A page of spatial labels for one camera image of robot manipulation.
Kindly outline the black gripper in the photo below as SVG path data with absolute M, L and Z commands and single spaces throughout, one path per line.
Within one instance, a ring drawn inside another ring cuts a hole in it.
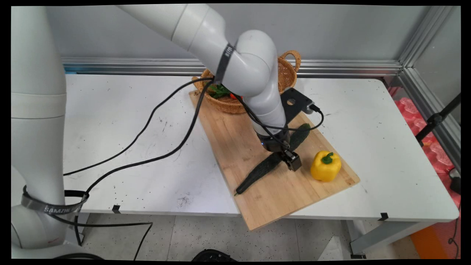
M 286 151 L 290 148 L 290 134 L 288 127 L 279 131 L 277 134 L 273 134 L 269 129 L 262 127 L 266 135 L 259 134 L 259 140 L 269 152 L 280 153 L 280 159 L 287 164 L 291 171 L 297 171 L 302 166 L 301 158 L 294 151 Z

